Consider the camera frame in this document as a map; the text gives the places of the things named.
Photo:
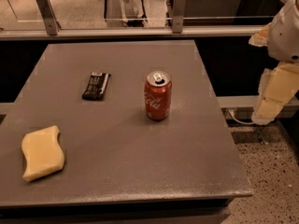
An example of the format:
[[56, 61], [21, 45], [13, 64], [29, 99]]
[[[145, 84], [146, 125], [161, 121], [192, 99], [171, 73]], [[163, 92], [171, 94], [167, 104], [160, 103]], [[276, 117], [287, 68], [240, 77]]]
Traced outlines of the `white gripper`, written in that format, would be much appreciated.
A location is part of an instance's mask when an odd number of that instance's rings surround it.
[[255, 124], [267, 125], [299, 91], [298, 0], [288, 0], [271, 23], [250, 37], [249, 44], [268, 46], [269, 56], [279, 61], [275, 69], [263, 71], [251, 115]]

